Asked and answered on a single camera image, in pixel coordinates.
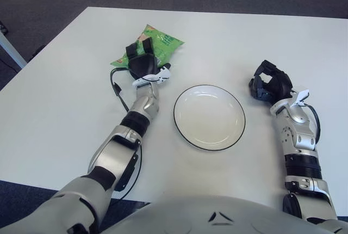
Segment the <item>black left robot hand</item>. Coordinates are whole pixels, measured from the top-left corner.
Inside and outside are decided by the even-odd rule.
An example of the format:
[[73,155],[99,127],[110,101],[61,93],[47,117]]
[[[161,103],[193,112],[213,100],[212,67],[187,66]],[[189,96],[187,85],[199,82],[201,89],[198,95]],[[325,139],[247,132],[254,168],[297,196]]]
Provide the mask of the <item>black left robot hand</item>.
[[168,69],[170,65],[158,66],[154,54],[152,38],[147,38],[141,42],[144,53],[137,52],[138,44],[135,42],[126,47],[128,58],[128,69],[134,79],[147,82],[161,83],[170,78]]

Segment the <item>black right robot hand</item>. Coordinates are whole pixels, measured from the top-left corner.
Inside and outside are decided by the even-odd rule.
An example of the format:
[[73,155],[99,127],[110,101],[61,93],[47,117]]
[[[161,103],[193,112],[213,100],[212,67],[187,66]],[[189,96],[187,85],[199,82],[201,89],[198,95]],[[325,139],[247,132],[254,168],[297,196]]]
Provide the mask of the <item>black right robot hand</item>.
[[[271,77],[269,82],[262,80],[260,77],[262,73]],[[259,65],[253,78],[249,81],[248,87],[253,98],[270,104],[292,98],[293,85],[289,76],[267,60]]]

